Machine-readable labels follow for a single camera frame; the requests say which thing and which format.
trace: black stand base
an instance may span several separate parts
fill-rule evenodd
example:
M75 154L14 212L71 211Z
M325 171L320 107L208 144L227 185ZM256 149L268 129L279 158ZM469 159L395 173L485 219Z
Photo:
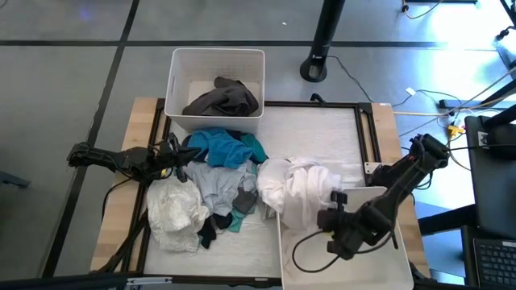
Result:
M476 226L476 208L474 204L467 205L445 213L419 218L418 222L423 236L458 229L461 226Z
M31 183L30 181L21 179L19 177L13 176L9 173L0 172L0 183L3 184L12 184L16 185L20 188L26 188Z
M325 61L308 57L299 68L301 77L309 82L321 82L324 81L328 74L326 69Z

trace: wooden board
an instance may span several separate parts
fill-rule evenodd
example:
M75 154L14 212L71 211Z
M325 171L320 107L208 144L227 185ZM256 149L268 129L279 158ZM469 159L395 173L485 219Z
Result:
M135 99L126 135L123 140L122 149L135 146L146 147L154 119L156 108L156 98L139 97ZM381 159L384 163L393 163L402 157L399 138L397 136L396 122L393 110L389 104L372 104L374 124L377 133L377 141L380 149ZM160 127L158 128L157 138L162 134L162 124L164 116L161 116ZM362 118L364 133L366 134L366 149L369 158L372 158L372 143L370 142L370 128L367 119ZM115 184L124 180L125 177L117 174ZM138 184L129 181L120 188L114 190L106 206L106 214L102 222L98 236L97 247L91 263L91 269L99 269L116 252L120 244L126 238L132 212L135 206L136 192ZM403 241L405 248L418 270L426 276L430 276L428 271L427 259L422 246L421 233L419 231L418 219L416 218L412 198L402 204L398 212L398 221L402 228ZM135 249L131 256L130 270L135 270L135 262L138 259L138 249L140 239L135 243Z
M378 147L382 163L394 163L402 157L400 140L397 136L396 121L394 119L393 107L390 104L373 103L372 116L377 132ZM364 130L366 139L369 130ZM421 231L419 230L418 218L414 209L414 198L407 197L398 210L397 216L400 227L402 228L403 242L409 260L414 263L418 270L427 277L430 277L427 257L422 245Z
M156 98L138 97L135 99L129 123L127 124L122 150L136 146L146 147L148 145L156 102ZM125 179L125 176L117 173L114 184ZM135 208L137 191L138 183L131 180L111 192L107 200L106 212L98 235L97 247L91 262L91 270L97 270L104 266L127 237L133 209ZM137 259L138 255L135 251L131 256L130 270L135 270L135 261Z

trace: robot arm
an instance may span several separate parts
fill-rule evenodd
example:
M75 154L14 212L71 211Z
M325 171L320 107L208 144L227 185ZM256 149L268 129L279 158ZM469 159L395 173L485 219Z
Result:
M368 185L387 188L381 196L365 202L354 213L346 213L343 211L345 193L331 194L337 209L320 210L317 217L321 230L334 233L333 240L327 244L328 252L351 259L360 253L363 242L375 246L387 234L393 236L399 205L427 174L447 166L448 149L437 139L426 134L417 135L411 141L409 155L392 166L378 167L370 176Z
M182 147L173 133L169 139L169 142L158 143L157 154L156 149L150 146L112 152L91 147L88 143L78 143L73 146L67 160L72 167L98 165L112 172L120 171L139 182L159 180L163 169L176 168L177 178L186 182L181 167L193 160L200 149Z

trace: floor tile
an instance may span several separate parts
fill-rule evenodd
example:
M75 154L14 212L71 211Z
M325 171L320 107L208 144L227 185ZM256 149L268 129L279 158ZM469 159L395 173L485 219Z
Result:
M311 0L143 0L130 39L312 40L322 4ZM433 5L411 4L410 13L419 15ZM500 3L490 0L477 5L444 3L415 20L403 15L401 7L398 0L347 0L335 40L447 41L476 47L489 45L510 24Z
M131 0L10 0L0 9L0 39L119 40Z
M0 185L0 280L33 278L56 228L113 48L0 48L0 170L31 180Z
M416 215L418 218L444 213L448 209L416 202ZM462 240L460 230L450 230L443 233L432 234L422 238L425 252L427 253L428 266L437 271L465 277L464 261L462 254Z

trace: black pole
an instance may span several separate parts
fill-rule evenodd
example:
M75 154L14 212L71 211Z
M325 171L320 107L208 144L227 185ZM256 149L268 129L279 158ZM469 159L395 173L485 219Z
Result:
M345 0L324 0L310 55L299 68L301 77L309 82L320 82L326 78L326 58L344 3Z
M495 127L509 124L516 120L516 105L512 105L509 109L503 110L500 114L492 116L484 122L484 129L491 131Z

